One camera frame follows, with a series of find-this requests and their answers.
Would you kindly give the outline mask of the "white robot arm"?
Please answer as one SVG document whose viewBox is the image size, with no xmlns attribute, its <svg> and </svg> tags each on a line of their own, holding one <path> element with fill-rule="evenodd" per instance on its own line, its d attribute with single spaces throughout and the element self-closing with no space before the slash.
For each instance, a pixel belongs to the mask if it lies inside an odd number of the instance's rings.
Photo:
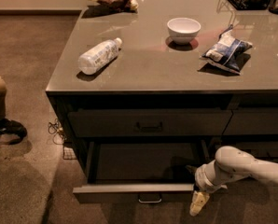
<svg viewBox="0 0 278 224">
<path fill-rule="evenodd" d="M 200 167 L 187 165 L 186 169 L 195 180 L 189 208 L 193 217 L 200 213 L 212 193 L 225 189 L 231 182 L 251 177 L 278 190 L 278 163 L 259 160 L 232 146 L 220 147 L 209 163 Z"/>
</svg>

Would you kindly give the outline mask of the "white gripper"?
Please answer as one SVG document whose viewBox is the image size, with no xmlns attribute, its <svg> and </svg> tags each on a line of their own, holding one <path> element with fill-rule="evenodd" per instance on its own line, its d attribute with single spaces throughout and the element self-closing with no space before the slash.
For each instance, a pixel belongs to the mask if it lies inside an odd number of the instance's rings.
<svg viewBox="0 0 278 224">
<path fill-rule="evenodd" d="M 198 169 L 191 165 L 187 165 L 186 168 L 191 174 L 195 174 L 195 183 L 200 190 L 193 191 L 189 208 L 189 213 L 195 217 L 209 201 L 210 195 L 208 193 L 214 193 L 221 189 L 222 184 L 220 182 L 215 183 L 215 165 L 213 163 L 204 164 Z"/>
</svg>

